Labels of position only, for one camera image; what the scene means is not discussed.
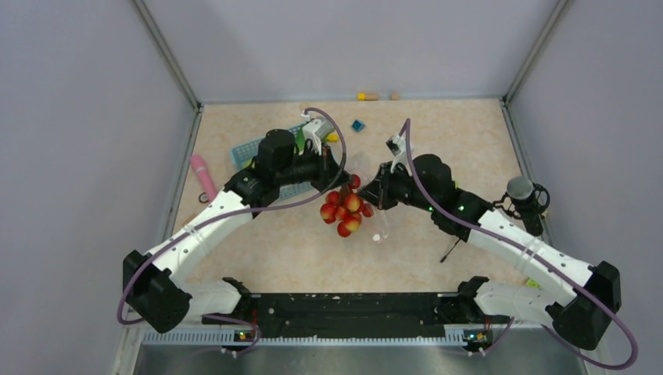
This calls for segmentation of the clear pink-dotted zip bag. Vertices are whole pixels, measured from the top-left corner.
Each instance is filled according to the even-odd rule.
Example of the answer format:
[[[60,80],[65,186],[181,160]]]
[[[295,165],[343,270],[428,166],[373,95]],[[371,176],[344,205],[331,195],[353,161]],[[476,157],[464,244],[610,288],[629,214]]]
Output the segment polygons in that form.
[[[363,223],[359,234],[373,245],[384,245],[390,234],[390,224],[385,212],[378,208],[378,198],[369,184],[375,178],[376,167],[366,152],[355,152],[347,156],[345,169],[349,174],[357,175],[360,186],[357,194],[362,198],[364,208],[361,211]]]

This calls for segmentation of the red cherry bunch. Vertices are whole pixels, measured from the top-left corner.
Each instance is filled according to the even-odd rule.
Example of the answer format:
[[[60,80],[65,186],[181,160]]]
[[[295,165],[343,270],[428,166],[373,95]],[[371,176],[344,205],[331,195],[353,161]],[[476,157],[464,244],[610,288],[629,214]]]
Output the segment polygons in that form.
[[[360,229],[364,219],[375,216],[373,207],[359,196],[360,186],[360,177],[351,174],[349,183],[325,195],[319,209],[322,220],[327,225],[336,225],[341,238],[350,237]]]

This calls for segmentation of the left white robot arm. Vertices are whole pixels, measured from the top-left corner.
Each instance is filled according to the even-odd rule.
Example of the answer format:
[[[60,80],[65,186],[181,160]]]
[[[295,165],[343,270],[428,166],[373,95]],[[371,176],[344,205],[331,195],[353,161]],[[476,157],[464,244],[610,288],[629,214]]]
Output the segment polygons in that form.
[[[346,157],[336,160],[327,138],[329,125],[307,123],[302,128],[304,145],[298,147],[293,132],[274,129],[258,144],[253,162],[239,170],[189,225],[162,244],[140,253],[130,252],[122,262],[122,297],[117,319],[128,305],[138,318],[156,332],[173,330],[190,316],[220,313],[232,323],[250,314],[251,303],[243,297],[238,281],[222,280],[198,291],[186,287],[188,275],[230,233],[255,219],[261,212],[275,211],[281,188],[308,183],[322,193],[349,182]]]

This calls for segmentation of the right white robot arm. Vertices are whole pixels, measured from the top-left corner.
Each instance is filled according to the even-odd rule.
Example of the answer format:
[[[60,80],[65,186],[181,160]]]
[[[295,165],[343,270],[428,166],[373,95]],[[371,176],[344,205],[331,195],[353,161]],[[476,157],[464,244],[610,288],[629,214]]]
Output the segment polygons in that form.
[[[400,203],[426,210],[441,231],[500,257],[541,287],[527,292],[473,277],[459,287],[460,315],[469,322],[486,315],[530,320],[577,348],[594,350],[622,305],[618,269],[574,259],[522,230],[491,203],[459,188],[438,156],[420,155],[414,166],[412,177],[402,163],[384,162],[360,197],[379,210]]]

